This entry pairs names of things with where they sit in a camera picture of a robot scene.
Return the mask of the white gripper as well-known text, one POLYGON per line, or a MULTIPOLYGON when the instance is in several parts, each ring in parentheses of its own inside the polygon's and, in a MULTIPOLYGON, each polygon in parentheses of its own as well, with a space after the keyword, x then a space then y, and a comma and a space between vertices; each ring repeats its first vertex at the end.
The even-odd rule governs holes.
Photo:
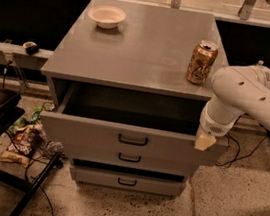
POLYGON ((196 150, 205 151, 216 143, 217 137, 226 135, 232 129, 239 110, 212 104, 205 105, 200 116, 201 128, 196 132, 194 147, 196 150))

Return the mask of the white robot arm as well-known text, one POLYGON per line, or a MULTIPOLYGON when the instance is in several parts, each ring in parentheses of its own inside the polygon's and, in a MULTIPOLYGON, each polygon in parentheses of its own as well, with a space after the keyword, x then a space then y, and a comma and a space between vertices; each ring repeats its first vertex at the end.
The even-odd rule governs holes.
POLYGON ((207 150, 243 114, 270 131, 270 68, 262 63, 222 67, 209 77, 213 97, 201 112, 194 147, 207 150))

